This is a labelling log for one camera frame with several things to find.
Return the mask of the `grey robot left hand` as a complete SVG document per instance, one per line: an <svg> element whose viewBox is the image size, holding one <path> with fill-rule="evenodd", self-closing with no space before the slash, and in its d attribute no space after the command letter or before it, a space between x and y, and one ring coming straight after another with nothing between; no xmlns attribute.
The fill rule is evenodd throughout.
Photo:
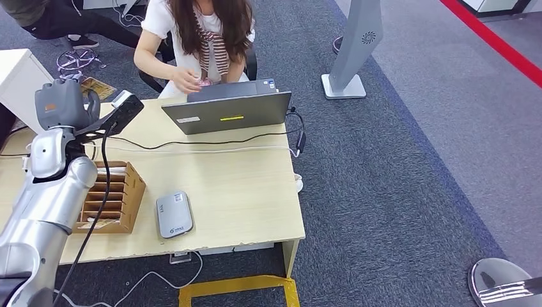
<svg viewBox="0 0 542 307"><path fill-rule="evenodd" d="M35 92L35 107L38 123L48 130L64 125L76 130L95 123L100 116L100 98L89 90L81 91L79 82L55 79Z"/></svg>

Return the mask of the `person's right hand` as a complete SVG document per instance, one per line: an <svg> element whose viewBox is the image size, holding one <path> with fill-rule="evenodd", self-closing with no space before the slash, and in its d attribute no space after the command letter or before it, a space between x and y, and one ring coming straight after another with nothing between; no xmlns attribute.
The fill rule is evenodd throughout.
<svg viewBox="0 0 542 307"><path fill-rule="evenodd" d="M171 80L174 85L185 94L195 93L201 90L199 76L192 69L174 67Z"/></svg>

